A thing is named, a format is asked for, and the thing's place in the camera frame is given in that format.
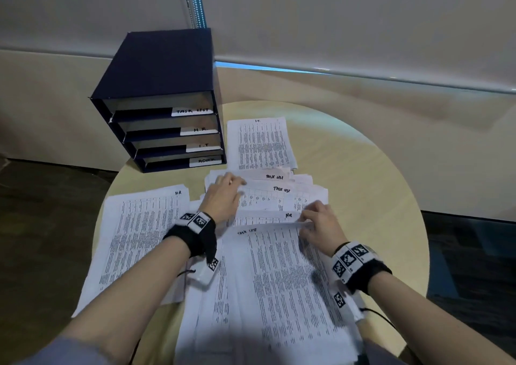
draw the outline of hand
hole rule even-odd
[[[217,176],[215,184],[210,185],[199,210],[208,214],[216,224],[234,216],[240,200],[238,187],[247,182],[231,172]]]
[[[307,219],[314,223],[314,229],[302,228],[300,237],[329,257],[333,256],[337,247],[348,241],[330,205],[321,201],[307,205],[299,220],[305,222]]]

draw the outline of person's left hand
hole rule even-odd
[[[199,211],[208,214],[216,224],[234,216],[240,200],[238,187],[247,182],[231,172],[217,176],[215,184],[210,185],[199,207]]]

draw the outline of person's right arm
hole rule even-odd
[[[306,219],[313,221],[315,229],[303,229],[300,236],[329,257],[348,241],[329,205],[320,201],[308,205],[301,214],[301,220]],[[385,271],[370,279],[367,291],[425,365],[516,363],[498,346]]]

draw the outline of dark blue file organizer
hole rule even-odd
[[[128,33],[90,100],[142,172],[226,164],[209,28]]]

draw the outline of dark carpet floor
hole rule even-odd
[[[34,353],[68,323],[115,176],[18,161],[0,170],[0,365]],[[516,224],[423,217],[428,298],[516,356]]]

